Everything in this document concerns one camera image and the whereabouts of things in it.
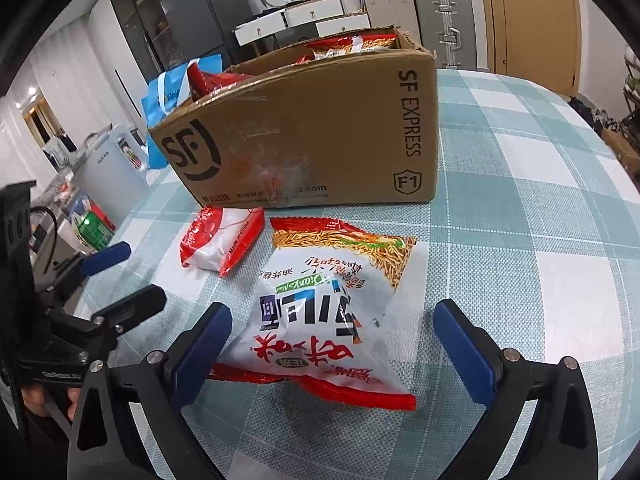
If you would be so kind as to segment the person's left hand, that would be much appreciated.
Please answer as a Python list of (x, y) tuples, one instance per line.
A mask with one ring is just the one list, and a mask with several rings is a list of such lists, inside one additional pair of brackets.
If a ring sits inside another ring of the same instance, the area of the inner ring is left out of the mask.
[[(39, 417), (52, 416), (52, 413), (48, 409), (47, 391), (42, 385), (32, 384), (27, 387), (23, 387), (21, 388), (21, 392), (23, 402), (32, 414)], [(65, 417), (70, 422), (74, 420), (80, 394), (81, 390), (79, 388), (67, 389), (68, 405)]]

